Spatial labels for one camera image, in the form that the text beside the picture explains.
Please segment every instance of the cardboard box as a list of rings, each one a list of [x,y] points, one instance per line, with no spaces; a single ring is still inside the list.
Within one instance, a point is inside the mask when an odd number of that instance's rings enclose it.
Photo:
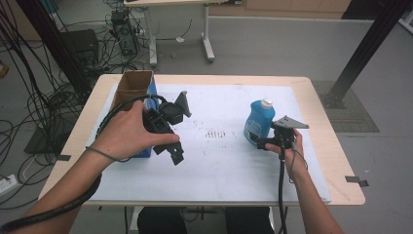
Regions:
[[[156,84],[153,71],[150,70],[135,70],[125,71],[119,82],[118,89],[112,103],[112,108],[119,103],[130,98],[143,96],[146,94],[156,95]],[[146,108],[154,108],[158,110],[159,103],[153,99],[146,99],[144,101]],[[123,110],[130,110],[133,103],[125,106]],[[142,152],[134,155],[136,158],[147,158],[151,156],[152,148],[147,148]]]

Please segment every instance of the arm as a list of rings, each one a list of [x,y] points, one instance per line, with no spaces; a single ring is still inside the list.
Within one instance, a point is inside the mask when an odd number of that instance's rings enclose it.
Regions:
[[[294,134],[297,151],[304,156],[303,138],[296,130],[294,130]],[[276,145],[267,143],[265,147],[273,152],[281,153],[280,148]],[[286,149],[285,166],[297,189],[306,233],[343,233],[340,225],[319,196],[306,169],[304,159],[292,149]]]
[[[142,110],[143,103],[137,101],[130,111],[118,113],[94,141],[93,148],[122,160],[149,146],[179,141],[178,135],[148,133],[143,127]],[[98,153],[84,151],[67,174],[25,216],[61,207],[78,198],[112,163],[111,159]],[[79,210],[80,208],[74,209],[13,233],[68,233]]]

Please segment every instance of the black tape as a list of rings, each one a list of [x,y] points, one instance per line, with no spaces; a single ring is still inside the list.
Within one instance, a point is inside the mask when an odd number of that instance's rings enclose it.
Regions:
[[[348,176],[346,175],[346,181],[347,182],[356,182],[360,187],[366,187],[369,186],[367,180],[360,180],[358,176]]]
[[[72,156],[70,156],[70,155],[60,154],[60,155],[57,156],[57,159],[59,161],[69,161],[71,157]]]

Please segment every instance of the blue bottle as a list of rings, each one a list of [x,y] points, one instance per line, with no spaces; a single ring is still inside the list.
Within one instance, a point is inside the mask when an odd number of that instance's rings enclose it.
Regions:
[[[248,119],[246,119],[244,127],[246,139],[256,145],[258,138],[268,137],[274,116],[276,116],[276,110],[270,99],[264,98],[253,102],[251,104],[251,113]]]

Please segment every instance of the power strip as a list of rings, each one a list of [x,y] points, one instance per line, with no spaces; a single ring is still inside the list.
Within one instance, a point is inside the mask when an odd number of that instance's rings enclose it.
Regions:
[[[3,178],[0,181],[0,197],[13,190],[14,188],[19,187],[15,175],[9,175],[8,179],[9,180]]]

